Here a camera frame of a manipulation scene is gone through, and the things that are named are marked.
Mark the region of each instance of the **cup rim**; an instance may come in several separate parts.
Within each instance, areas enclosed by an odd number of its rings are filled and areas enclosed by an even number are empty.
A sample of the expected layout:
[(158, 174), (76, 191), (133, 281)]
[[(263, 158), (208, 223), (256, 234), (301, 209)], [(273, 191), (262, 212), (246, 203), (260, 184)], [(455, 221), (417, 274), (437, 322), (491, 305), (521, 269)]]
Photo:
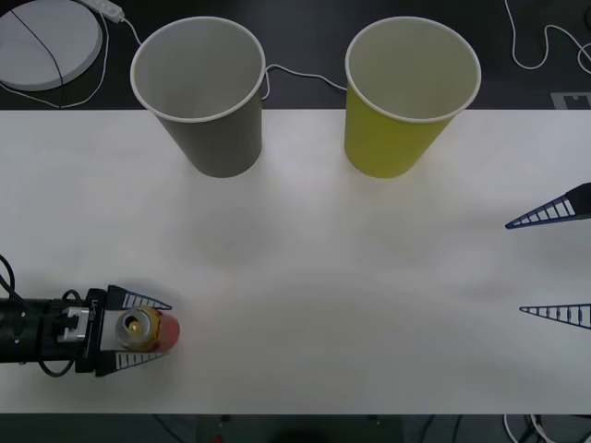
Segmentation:
[[(474, 90), (472, 92), (472, 95), (470, 95), (470, 97), (468, 98), (468, 100), (462, 106), (460, 106), (455, 111), (452, 111), (452, 112), (450, 112), (448, 114), (445, 114), (445, 115), (440, 115), (439, 117), (431, 117), (431, 118), (404, 117), (404, 116), (401, 116), (401, 115), (396, 115), (396, 114), (389, 113), (388, 111), (385, 111), (385, 110), (381, 109), (379, 106), (377, 106), (374, 103), (372, 103), (364, 94), (361, 93), (361, 91), (357, 88), (357, 85), (353, 81), (353, 77), (351, 76), (351, 70), (349, 69), (349, 59), (351, 57), (351, 52), (353, 51), (353, 48), (355, 47), (357, 41), (359, 39), (361, 39), (366, 32), (368, 32), (369, 30), (371, 30), (374, 27), (377, 27), (377, 26), (382, 25), (384, 23), (393, 22), (393, 21), (422, 21), (422, 22), (425, 22), (425, 23), (429, 23), (431, 25), (434, 25), (434, 26), (436, 26), (438, 28), (441, 28), (442, 30), (445, 30), (445, 31), (451, 33), (461, 43), (464, 44), (464, 46), (468, 49), (468, 52), (472, 55), (472, 58), (473, 58), (473, 60), (475, 62), (475, 65), (476, 65), (476, 84), (475, 84)], [(468, 43), (464, 37), (462, 37), (458, 32), (456, 32), (452, 28), (449, 28), (449, 27), (447, 27), (447, 26), (439, 23), (438, 21), (429, 20), (428, 18), (412, 17), (412, 16), (401, 16), (401, 17), (384, 18), (384, 19), (379, 20), (379, 21), (376, 21), (376, 22), (374, 22), (374, 23), (366, 26), (364, 29), (362, 29), (355, 36), (355, 38), (351, 41), (351, 43), (349, 43), (349, 47), (347, 48), (347, 53), (346, 53), (346, 56), (344, 58), (344, 70), (345, 70), (346, 75), (347, 75), (347, 81), (349, 82), (349, 86), (353, 89), (353, 91), (355, 92), (355, 94), (357, 94), (357, 96), (361, 99), (361, 101), (364, 104), (366, 104), (367, 106), (369, 106), (374, 111), (376, 111), (376, 112), (378, 112), (378, 113), (380, 113), (382, 115), (385, 115), (386, 117), (392, 118), (394, 120), (400, 120), (400, 121), (403, 121), (403, 122), (408, 122), (408, 123), (424, 123), (424, 124), (425, 123), (437, 123), (437, 122), (440, 122), (440, 121), (443, 121), (443, 120), (448, 120), (448, 119), (452, 118), (454, 115), (460, 113), (465, 108), (467, 108), (470, 105), (470, 103), (472, 103), (474, 101), (474, 98), (476, 97), (476, 95), (478, 94), (478, 91), (480, 90), (480, 83), (482, 81), (482, 70), (480, 68), (480, 62), (478, 61), (478, 57), (476, 56), (476, 52), (474, 51), (474, 49), (472, 48), (472, 46), (470, 46), (470, 43)]]
[[(135, 80), (135, 74), (136, 74), (136, 65), (138, 63), (138, 59), (139, 59), (139, 56), (141, 55), (141, 53), (145, 50), (145, 48), (147, 47), (148, 43), (150, 43), (151, 40), (153, 40), (155, 37), (157, 37), (160, 33), (164, 32), (165, 30), (167, 30), (169, 28), (172, 28), (174, 26), (177, 26), (180, 23), (186, 22), (186, 21), (221, 21), (223, 23), (226, 23), (228, 25), (234, 26), (235, 28), (238, 28), (238, 29), (242, 30), (248, 37), (250, 37), (252, 39), (252, 41), (255, 43), (255, 45), (259, 49), (259, 53), (260, 53), (260, 74), (259, 74), (259, 79), (257, 80), (257, 83), (256, 83), (255, 87), (247, 95), (247, 97), (245, 97), (241, 102), (239, 102), (238, 104), (232, 106), (231, 108), (223, 111), (222, 113), (217, 113), (217, 114), (214, 114), (214, 115), (208, 115), (207, 117), (196, 117), (196, 118), (175, 117), (173, 115), (165, 114), (165, 113), (163, 113), (161, 111), (158, 111), (157, 109), (155, 109), (152, 106), (150, 106), (143, 99), (143, 97), (141, 96), (141, 94), (138, 91), (138, 86), (136, 85), (136, 80)], [(211, 17), (211, 16), (201, 16), (201, 17), (182, 18), (180, 20), (173, 21), (172, 23), (169, 23), (169, 24), (167, 24), (167, 25), (159, 28), (158, 30), (156, 30), (150, 37), (148, 37), (141, 44), (141, 46), (136, 51), (136, 54), (134, 55), (133, 60), (131, 61), (131, 68), (129, 69), (129, 77), (130, 77), (130, 80), (131, 80), (131, 89), (133, 90), (133, 93), (136, 96), (136, 98), (138, 99), (138, 101), (141, 103), (141, 105), (144, 108), (146, 108), (150, 112), (154, 113), (158, 117), (161, 117), (164, 120), (168, 120), (168, 121), (171, 121), (171, 122), (177, 122), (177, 123), (205, 123), (205, 122), (210, 122), (210, 121), (213, 121), (213, 120), (218, 120), (218, 119), (220, 119), (222, 117), (227, 116), (228, 114), (232, 114), (235, 111), (237, 111), (238, 109), (240, 109), (242, 106), (244, 106), (245, 104), (247, 104), (250, 101), (250, 99), (252, 99), (252, 97), (254, 97), (254, 95), (259, 91), (260, 85), (262, 84), (262, 80), (265, 77), (265, 68), (266, 68), (266, 66), (267, 66), (267, 61), (265, 60), (265, 53), (264, 53), (264, 51), (262, 49), (262, 46), (260, 45), (260, 42), (257, 39), (257, 37), (255, 37), (255, 35), (252, 32), (250, 32), (247, 28), (245, 28), (244, 26), (236, 23), (235, 21), (228, 20), (227, 18)]]

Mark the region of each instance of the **yellow paper cup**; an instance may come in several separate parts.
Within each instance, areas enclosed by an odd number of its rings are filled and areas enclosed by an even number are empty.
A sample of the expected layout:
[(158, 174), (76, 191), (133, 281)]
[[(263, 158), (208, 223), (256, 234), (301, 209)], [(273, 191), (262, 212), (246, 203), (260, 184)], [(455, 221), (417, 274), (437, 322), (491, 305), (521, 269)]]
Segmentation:
[(362, 173), (408, 171), (480, 88), (480, 64), (464, 38), (426, 18), (386, 18), (347, 50), (344, 149)]

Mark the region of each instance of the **wire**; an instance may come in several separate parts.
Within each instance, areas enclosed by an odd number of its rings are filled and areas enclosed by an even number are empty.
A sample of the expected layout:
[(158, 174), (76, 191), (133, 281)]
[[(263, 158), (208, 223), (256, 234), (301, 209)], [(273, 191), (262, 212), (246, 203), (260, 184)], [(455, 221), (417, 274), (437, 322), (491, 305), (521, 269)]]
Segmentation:
[(73, 364), (74, 364), (74, 360), (70, 360), (69, 362), (67, 362), (66, 367), (59, 372), (52, 371), (49, 367), (47, 367), (47, 365), (45, 365), (45, 362), (39, 362), (39, 367), (49, 377), (60, 378), (60, 377), (64, 376), (65, 374), (67, 374), (67, 372), (72, 368)]
[(160, 418), (157, 414), (153, 413), (152, 417), (154, 417), (156, 419), (156, 421), (158, 421), (158, 423), (160, 423), (160, 425), (164, 428), (164, 430), (166, 432), (168, 432), (168, 434), (170, 435), (170, 437), (174, 438), (178, 443), (185, 443), (181, 437), (179, 437), (177, 434), (175, 434), (173, 432), (173, 430), (168, 427), (168, 425), (164, 422), (164, 420), (162, 418)]
[(27, 30), (32, 34), (32, 36), (35, 37), (35, 39), (37, 39), (37, 41), (41, 44), (41, 46), (43, 48), (45, 48), (45, 51), (47, 51), (49, 56), (52, 57), (52, 60), (54, 61), (55, 69), (57, 70), (57, 75), (59, 76), (60, 87), (62, 88), (60, 90), (60, 98), (59, 98), (59, 101), (60, 101), (59, 107), (61, 108), (64, 105), (64, 89), (63, 89), (64, 77), (62, 76), (62, 71), (60, 70), (59, 65), (57, 64), (57, 60), (55, 60), (55, 57), (52, 54), (52, 52), (49, 50), (49, 48), (47, 46), (45, 46), (45, 43), (43, 43), (42, 40), (39, 37), (37, 37), (37, 34), (35, 34), (35, 32), (33, 32), (33, 30), (27, 26), (27, 23), (22, 21), (22, 19), (17, 15), (17, 13), (14, 11), (14, 9), (10, 9), (10, 13), (13, 16), (15, 16), (15, 18), (22, 24), (22, 26), (27, 28)]
[(139, 39), (138, 33), (136, 32), (136, 29), (133, 27), (131, 22), (129, 20), (127, 20), (126, 18), (121, 18), (121, 21), (125, 22), (131, 28), (131, 31), (133, 32), (133, 36), (136, 38), (136, 42), (138, 42), (138, 45), (141, 46), (141, 40)]
[(423, 426), (423, 430), (421, 431), (421, 437), (418, 440), (418, 443), (423, 443), (425, 441), (425, 436), (427, 435), (427, 431), (431, 427), (431, 424), (433, 423), (434, 418), (435, 418), (435, 415), (430, 415), (428, 420), (425, 422), (425, 425)]
[(299, 76), (299, 77), (319, 78), (319, 79), (327, 82), (333, 88), (336, 88), (338, 90), (347, 90), (347, 88), (345, 88), (341, 85), (337, 85), (336, 83), (333, 83), (332, 81), (328, 80), (326, 77), (320, 76), (318, 74), (305, 74), (303, 72), (293, 71), (291, 69), (286, 68), (285, 66), (273, 64), (273, 65), (268, 65), (267, 68), (265, 69), (265, 79), (267, 80), (267, 93), (263, 96), (262, 100), (267, 100), (269, 98), (269, 94), (271, 94), (271, 83), (269, 82), (269, 71), (271, 71), (272, 69), (281, 69), (282, 71), (285, 71), (289, 74), (292, 74), (294, 76)]
[(458, 418), (455, 421), (455, 426), (453, 427), (453, 434), (452, 434), (452, 443), (455, 443), (458, 439), (458, 431), (460, 430), (460, 423), (462, 423), (463, 418), (464, 418), (463, 415), (458, 415)]
[(545, 63), (546, 60), (548, 59), (548, 54), (549, 54), (549, 50), (550, 50), (550, 45), (549, 45), (549, 40), (548, 40), (548, 29), (552, 28), (554, 30), (560, 30), (562, 32), (564, 32), (572, 41), (574, 44), (576, 44), (576, 46), (579, 48), (579, 53), (577, 54), (577, 62), (579, 63), (579, 67), (581, 69), (583, 69), (587, 74), (591, 74), (591, 71), (588, 70), (586, 67), (583, 66), (583, 62), (581, 61), (581, 53), (585, 54), (585, 56), (587, 57), (587, 59), (591, 62), (591, 55), (589, 55), (589, 53), (585, 50), (585, 48), (589, 45), (591, 45), (591, 43), (586, 44), (585, 46), (581, 46), (581, 44), (572, 36), (572, 34), (567, 31), (564, 30), (563, 28), (556, 26), (556, 25), (546, 25), (544, 27), (544, 39), (546, 40), (546, 53), (544, 54), (544, 58), (542, 59), (541, 62), (539, 62), (539, 64), (535, 65), (535, 66), (526, 66), (526, 65), (522, 65), (519, 60), (517, 60), (517, 56), (515, 55), (515, 45), (517, 43), (517, 32), (515, 31), (515, 23), (513, 22), (513, 17), (511, 15), (511, 9), (509, 9), (509, 0), (504, 0), (505, 1), (505, 8), (507, 9), (507, 15), (509, 16), (509, 21), (511, 22), (511, 29), (513, 30), (513, 45), (512, 45), (512, 49), (511, 49), (511, 55), (513, 56), (513, 61), (521, 68), (523, 69), (528, 69), (528, 70), (534, 70), (534, 69), (538, 69), (539, 67), (542, 67)]
[(96, 89), (92, 92), (92, 94), (86, 99), (83, 100), (82, 102), (77, 102), (77, 103), (72, 103), (72, 104), (67, 104), (67, 105), (56, 105), (50, 102), (46, 102), (45, 100), (41, 100), (41, 99), (37, 99), (35, 97), (31, 97), (30, 95), (24, 94), (22, 92), (19, 92), (17, 90), (13, 90), (12, 88), (9, 88), (8, 86), (6, 86), (3, 83), (0, 83), (0, 87), (2, 87), (4, 90), (7, 90), (8, 92), (11, 92), (13, 94), (17, 94), (20, 95), (21, 97), (26, 97), (27, 99), (31, 99), (31, 100), (35, 100), (36, 102), (40, 102), (40, 103), (44, 103), (47, 104), (53, 108), (57, 108), (57, 109), (66, 109), (66, 108), (73, 108), (75, 106), (80, 106), (81, 104), (86, 103), (87, 101), (89, 101), (92, 97), (94, 97), (94, 94), (96, 94), (99, 89), (101, 88), (101, 86), (103, 85), (103, 80), (104, 80), (104, 73), (106, 72), (107, 69), (107, 56), (109, 54), (109, 29), (107, 28), (107, 22), (104, 20), (104, 15), (99, 12), (98, 13), (99, 16), (101, 16), (101, 19), (103, 20), (103, 25), (104, 25), (104, 32), (106, 34), (106, 42), (104, 45), (104, 60), (103, 60), (103, 73), (101, 74), (101, 80), (99, 81), (99, 86), (96, 87)]
[(509, 427), (509, 423), (507, 422), (507, 414), (505, 414), (502, 417), (502, 423), (505, 426), (505, 432), (507, 433), (507, 436), (509, 437), (509, 439), (513, 442), (513, 443), (519, 443), (519, 441), (517, 441), (517, 438), (515, 438), (515, 436), (513, 435), (513, 432), (511, 432), (511, 429)]
[(527, 416), (524, 416), (524, 419), (527, 428), (519, 438), (519, 443), (525, 443), (532, 435), (536, 433), (536, 429), (532, 426), (531, 422), (527, 420)]
[(104, 15), (101, 12), (99, 12), (99, 16), (101, 16), (101, 19), (103, 20), (104, 32), (107, 35), (107, 40), (104, 44), (103, 73), (101, 74), (101, 81), (99, 81), (99, 86), (96, 87), (96, 90), (94, 90), (92, 92), (92, 94), (89, 95), (89, 97), (86, 100), (83, 100), (82, 102), (78, 102), (78, 103), (68, 104), (68, 105), (64, 106), (64, 108), (73, 108), (74, 106), (80, 106), (81, 104), (86, 103), (92, 97), (94, 97), (94, 94), (96, 94), (99, 91), (99, 89), (101, 88), (101, 86), (103, 85), (104, 73), (107, 70), (107, 56), (109, 54), (109, 28), (107, 27), (107, 22), (104, 20)]
[(533, 414), (529, 415), (529, 418), (532, 421), (532, 425), (534, 426), (534, 428), (536, 429), (537, 433), (539, 434), (540, 437), (542, 437), (542, 439), (546, 442), (546, 443), (556, 443), (554, 440), (550, 439), (546, 433), (544, 432), (544, 428), (542, 426), (540, 426), (537, 423), (537, 419), (536, 416)]
[(8, 293), (8, 298), (17, 300), (29, 313), (39, 318), (48, 318), (43, 312), (40, 312), (31, 305), (29, 305), (29, 303), (26, 300), (24, 300), (20, 295), (18, 295), (18, 293), (15, 291), (15, 273), (12, 270), (10, 263), (8, 263), (8, 260), (6, 260), (6, 258), (2, 255), (0, 255), (0, 261), (6, 268), (6, 272), (8, 272), (8, 282), (6, 282), (6, 280), (4, 280), (4, 277), (0, 275), (0, 286), (2, 286), (4, 290)]
[[(48, 320), (48, 321), (51, 321), (52, 323), (57, 324), (56, 318), (50, 317), (47, 314), (44, 314), (43, 312), (40, 312), (37, 309), (33, 308), (31, 305), (29, 305), (29, 303), (26, 300), (24, 300), (20, 295), (17, 294), (17, 292), (15, 291), (15, 282), (16, 282), (15, 273), (12, 270), (10, 263), (8, 263), (8, 260), (6, 260), (6, 258), (1, 254), (0, 254), (0, 262), (2, 262), (2, 264), (5, 266), (6, 272), (8, 273), (9, 283), (7, 283), (6, 280), (4, 280), (4, 277), (2, 277), (0, 275), (0, 286), (2, 286), (6, 290), (6, 292), (8, 293), (8, 298), (17, 300), (30, 314), (33, 314), (41, 319)], [(78, 291), (75, 291), (74, 289), (70, 289), (69, 291), (66, 291), (66, 293), (64, 293), (64, 295), (62, 296), (62, 300), (66, 300), (70, 295), (74, 295), (77, 305), (82, 306), (82, 299), (80, 298), (80, 294), (78, 293)], [(70, 360), (67, 363), (66, 367), (64, 369), (62, 369), (60, 372), (52, 371), (49, 367), (47, 367), (45, 362), (38, 362), (38, 363), (39, 363), (40, 368), (42, 369), (42, 371), (45, 374), (47, 374), (49, 377), (57, 378), (57, 377), (64, 376), (67, 373), (67, 371), (69, 371), (71, 369), (72, 365), (74, 364), (74, 360)]]

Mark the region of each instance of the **black floor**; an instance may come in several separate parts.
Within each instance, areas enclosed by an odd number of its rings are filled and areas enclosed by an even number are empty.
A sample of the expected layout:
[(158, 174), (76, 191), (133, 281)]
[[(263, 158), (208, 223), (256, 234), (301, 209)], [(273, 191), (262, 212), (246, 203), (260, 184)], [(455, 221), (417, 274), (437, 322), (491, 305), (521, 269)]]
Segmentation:
[[(175, 433), (172, 437), (150, 415), (0, 415), (3, 443), (421, 443), (428, 417), (291, 417), (232, 416), (220, 425), (220, 416), (161, 415)], [(437, 416), (422, 443), (511, 443), (500, 415), (465, 415), (452, 442), (457, 415)], [(581, 442), (591, 432), (591, 420), (545, 415), (548, 437), (559, 443)], [(525, 431), (522, 415), (510, 416), (519, 438)], [(531, 437), (528, 442), (535, 443)]]
[[(3, 0), (0, 15), (28, 0)], [(437, 20), (462, 34), (474, 47), (483, 81), (473, 109), (554, 109), (552, 93), (591, 92), (591, 76), (576, 62), (577, 48), (550, 30), (550, 54), (538, 70), (528, 71), (511, 58), (512, 31), (504, 0), (116, 0), (141, 39), (160, 27), (192, 16), (229, 18), (260, 40), (268, 64), (322, 74), (344, 85), (344, 55), (349, 42), (368, 24), (392, 16)], [(584, 12), (591, 0), (509, 0), (517, 27), (517, 55), (536, 65), (544, 55), (543, 29), (564, 27), (581, 44), (591, 42)], [(140, 109), (129, 83), (129, 67), (138, 45), (124, 23), (108, 22), (111, 34), (106, 77), (101, 90), (77, 109)], [(103, 53), (81, 77), (65, 86), (65, 102), (86, 99), (98, 84)], [(271, 74), (270, 109), (344, 108), (344, 94), (319, 80)], [(58, 90), (40, 94), (59, 102)], [(591, 109), (582, 97), (565, 99), (569, 109)], [(44, 104), (0, 90), (0, 109), (47, 109)]]

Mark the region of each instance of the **can lid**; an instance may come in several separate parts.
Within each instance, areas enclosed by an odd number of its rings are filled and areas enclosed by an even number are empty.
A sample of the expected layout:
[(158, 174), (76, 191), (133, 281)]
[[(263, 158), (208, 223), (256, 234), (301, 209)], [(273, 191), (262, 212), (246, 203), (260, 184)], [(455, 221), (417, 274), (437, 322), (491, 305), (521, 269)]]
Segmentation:
[(117, 320), (117, 339), (126, 347), (145, 344), (151, 338), (151, 323), (150, 316), (144, 310), (129, 309)]

